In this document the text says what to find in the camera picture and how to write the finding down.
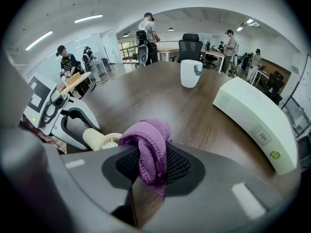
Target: white ceiling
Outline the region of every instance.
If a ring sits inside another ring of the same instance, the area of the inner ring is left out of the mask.
[[[165,20],[213,20],[223,21],[238,28],[245,15],[253,15],[278,30],[299,49],[307,49],[303,34],[297,30],[293,16],[281,0],[28,0],[16,15],[3,44],[26,49],[48,31],[53,34],[34,46],[28,55],[36,65],[38,59],[51,54],[60,44],[68,44],[78,38],[105,31],[123,31],[143,17],[146,8],[154,13],[157,22]],[[74,21],[92,14],[103,17],[75,24]],[[264,24],[252,30],[262,30]]]
[[[241,23],[245,23],[249,16],[218,8],[200,8],[200,7],[192,7],[192,8],[180,8],[169,11],[164,11],[158,14],[154,14],[154,18],[156,19],[157,26],[161,23],[168,23],[170,21],[178,21],[178,20],[197,20],[199,21],[214,21],[224,25],[228,25],[229,28],[232,28],[233,31],[236,31]],[[122,40],[123,34],[127,32],[134,32],[137,30],[137,25],[140,23],[141,19],[136,21],[134,24],[129,25],[127,28],[122,30],[117,34],[118,40]],[[247,35],[258,35],[265,34],[270,36],[278,36],[279,34],[271,29],[268,26],[264,26],[263,23],[258,22],[260,25],[258,27],[247,26],[244,27],[243,33]]]

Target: gray shirt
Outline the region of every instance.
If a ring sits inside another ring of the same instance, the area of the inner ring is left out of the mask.
[[[142,28],[144,28],[146,26],[146,31],[148,32],[147,33],[147,37],[149,38],[150,42],[155,42],[154,40],[154,36],[152,35],[152,32],[153,31],[156,31],[156,26],[155,26],[155,23],[152,22],[152,21],[142,21],[139,25],[138,25],[138,29],[139,29],[139,26],[141,26]]]
[[[235,40],[234,37],[230,38],[227,45],[231,46],[233,48],[232,49],[226,48],[224,51],[224,54],[232,56],[234,54],[234,49],[235,49],[236,43],[237,43],[237,41]]]

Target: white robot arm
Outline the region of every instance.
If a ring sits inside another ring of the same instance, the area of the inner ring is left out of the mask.
[[[81,100],[60,94],[57,84],[38,73],[33,74],[28,84],[34,90],[33,97],[28,103],[24,115],[46,135],[54,135],[79,149],[87,150],[83,138],[67,129],[68,117],[80,118],[90,128],[100,132],[99,124],[89,109]]]

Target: black cap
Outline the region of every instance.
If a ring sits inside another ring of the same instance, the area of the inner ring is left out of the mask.
[[[147,12],[147,13],[144,15],[144,17],[148,17],[148,16],[151,16],[151,21],[154,21],[154,20],[155,20],[154,17],[153,17],[153,15],[152,15],[150,12]]]
[[[66,48],[64,45],[60,45],[58,48],[57,48],[57,53],[56,53],[56,56],[58,56],[60,53],[62,53],[62,51],[64,51]]]
[[[225,34],[228,34],[228,33],[232,33],[233,34],[233,31],[231,29],[228,29]]]

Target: pants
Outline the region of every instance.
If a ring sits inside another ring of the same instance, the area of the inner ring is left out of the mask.
[[[95,65],[94,62],[92,62],[93,60],[91,60],[91,65],[92,65],[92,75],[95,78],[95,80],[100,80],[101,78],[99,77],[99,73],[98,73],[98,69],[97,66]]]
[[[156,48],[156,44],[155,43],[148,43],[147,44],[148,47],[148,59],[146,61],[146,66],[150,65],[152,61],[152,63],[157,62],[157,48]]]
[[[225,59],[224,59],[224,63],[223,63],[223,67],[221,69],[222,72],[226,73],[230,64],[230,60],[231,60],[232,56],[230,55],[225,55]]]
[[[258,67],[256,67],[256,66],[253,66],[253,68],[250,68],[250,69],[249,69],[248,74],[247,74],[247,77],[246,77],[246,81],[248,81],[248,82],[250,82],[250,83],[253,81],[257,69],[258,69]]]
[[[84,94],[86,93],[88,89],[88,85],[85,81],[82,81],[80,84],[78,84],[75,89],[79,93],[79,95],[83,98]]]

